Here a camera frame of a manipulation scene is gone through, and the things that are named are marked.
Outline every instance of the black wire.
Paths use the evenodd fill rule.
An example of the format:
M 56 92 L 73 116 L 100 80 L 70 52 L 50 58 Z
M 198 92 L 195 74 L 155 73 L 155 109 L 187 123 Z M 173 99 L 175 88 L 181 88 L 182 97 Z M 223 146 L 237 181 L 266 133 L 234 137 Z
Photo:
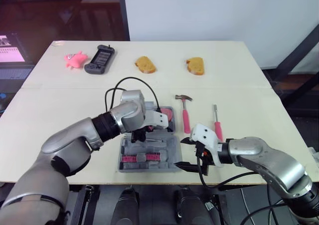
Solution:
M 106 96 L 107 96 L 108 92 L 110 92 L 110 91 L 112 91 L 112 90 L 115 91 L 115 90 L 117 90 L 117 89 L 126 91 L 126 89 L 122 89 L 122 88 L 111 88 L 111 89 L 108 89 L 108 90 L 105 92 L 104 101 L 105 101 L 105 110 L 106 110 L 106 112 L 108 111 L 108 106 L 107 106 L 107 102 L 106 102 Z
M 217 207 L 216 204 L 214 204 L 214 208 L 216 208 L 216 210 L 218 211 L 220 219 L 223 219 L 224 223 L 225 223 L 226 225 L 229 225 L 229 224 L 225 221 L 224 216 L 223 216 L 223 213 L 221 212 L 221 210 L 219 210 L 219 208 Z
M 267 210 L 267 209 L 273 209 L 273 208 L 277 208 L 277 207 L 283 207 L 283 206 L 286 206 L 286 204 L 275 204 L 275 205 L 271 205 L 271 206 L 267 206 L 267 207 L 263 207 L 261 209 L 258 209 L 256 211 L 253 211 L 252 213 L 248 214 L 243 220 L 242 222 L 240 223 L 240 225 L 244 225 L 250 217 L 252 217 L 253 215 L 257 214 L 257 213 L 260 213 L 264 210 Z
M 267 198 L 268 198 L 269 206 L 271 206 L 271 205 L 272 205 L 272 202 L 271 202 L 271 198 L 270 198 L 270 185 L 269 185 L 269 184 L 267 184 Z M 270 212 L 273 214 L 273 218 L 274 218 L 275 224 L 276 224 L 276 225 L 279 225 L 274 209 L 271 208 L 271 209 L 269 210 L 269 213 L 270 213 Z M 270 223 L 270 221 L 269 221 L 270 219 L 271 219 L 271 217 L 270 217 L 269 214 L 268 214 L 268 224 Z
M 234 177 L 231 177 L 217 185 L 214 185 L 214 186 L 208 186 L 205 181 L 204 181 L 204 178 L 203 178 L 203 173 L 202 173 L 202 170 L 201 170 L 201 167 L 200 167 L 200 160 L 199 160 L 199 157 L 197 157 L 197 168 L 198 168 L 198 173 L 199 173 L 199 178 L 200 178 L 200 181 L 201 183 L 203 184 L 203 186 L 207 189 L 218 189 L 222 186 L 224 186 L 226 183 L 229 183 L 235 179 L 238 179 L 238 178 L 241 178 L 243 176 L 247 176 L 247 175 L 252 175 L 252 174 L 257 174 L 256 172 L 247 172 L 247 173 L 243 173 L 243 174 L 239 174 L 239 175 L 236 175 Z
M 119 84 L 120 84 L 122 81 L 126 80 L 126 79 L 136 79 L 136 80 L 138 80 L 138 81 L 144 83 L 144 84 L 151 90 L 151 92 L 153 93 L 153 95 L 154 95 L 154 97 L 155 97 L 155 100 L 156 100 L 156 104 L 157 104 L 157 106 L 158 106 L 157 111 L 160 112 L 159 101 L 158 101 L 158 99 L 157 99 L 157 97 L 156 97 L 154 91 L 152 90 L 152 88 L 151 88 L 145 81 L 143 81 L 143 80 L 141 80 L 141 79 L 139 79 L 139 78 L 136 78 L 136 77 L 126 77 L 126 78 L 124 78 L 124 79 L 121 79 L 121 80 L 115 85 L 114 89 L 117 89 L 118 86 L 119 86 Z M 111 109 L 113 108 L 114 95 L 115 95 L 115 90 L 113 91 L 113 94 L 112 94 Z

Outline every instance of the tool case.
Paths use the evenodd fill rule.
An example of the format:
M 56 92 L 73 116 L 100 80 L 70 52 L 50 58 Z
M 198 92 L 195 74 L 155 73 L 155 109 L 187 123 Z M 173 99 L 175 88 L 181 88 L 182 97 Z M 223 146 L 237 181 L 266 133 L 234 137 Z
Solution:
M 147 110 L 157 108 L 153 102 L 145 102 L 145 107 Z M 121 139 L 119 172 L 177 172 L 181 170 L 174 165 L 182 161 L 179 139 L 174 136 L 174 111 L 172 107 L 161 108 L 172 110 L 172 119 L 168 123 L 169 129 L 154 129 L 152 132 L 146 132 L 146 138 L 150 141 L 135 143 L 131 143 L 132 134 L 126 133 Z

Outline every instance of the pink toy pig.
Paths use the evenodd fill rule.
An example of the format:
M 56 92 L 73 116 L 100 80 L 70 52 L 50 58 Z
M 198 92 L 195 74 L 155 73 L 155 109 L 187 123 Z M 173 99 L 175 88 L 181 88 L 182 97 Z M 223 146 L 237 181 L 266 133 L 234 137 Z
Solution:
M 72 68 L 82 68 L 83 62 L 87 60 L 88 56 L 86 54 L 82 54 L 82 52 L 78 52 L 77 54 L 68 54 L 64 56 L 64 60 L 66 61 L 66 67 L 71 66 Z

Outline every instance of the toast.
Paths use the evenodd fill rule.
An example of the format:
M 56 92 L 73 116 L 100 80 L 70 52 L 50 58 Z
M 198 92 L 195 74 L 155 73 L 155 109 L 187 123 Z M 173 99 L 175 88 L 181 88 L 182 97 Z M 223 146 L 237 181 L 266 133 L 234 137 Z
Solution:
M 146 56 L 138 58 L 135 62 L 135 65 L 140 69 L 141 72 L 145 74 L 154 73 L 156 71 L 155 65 Z
M 195 75 L 204 74 L 204 61 L 201 57 L 190 58 L 186 61 L 186 64 L 190 73 Z

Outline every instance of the pink hammer handle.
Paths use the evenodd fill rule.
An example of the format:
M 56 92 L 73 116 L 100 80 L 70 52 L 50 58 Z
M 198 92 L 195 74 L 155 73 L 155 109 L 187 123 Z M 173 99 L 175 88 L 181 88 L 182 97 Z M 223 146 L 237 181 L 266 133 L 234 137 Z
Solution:
M 223 132 L 221 131 L 220 122 L 215 122 L 215 133 L 220 141 L 223 142 Z
M 188 112 L 186 109 L 183 109 L 183 121 L 184 121 L 184 133 L 190 134 L 189 118 L 188 118 Z

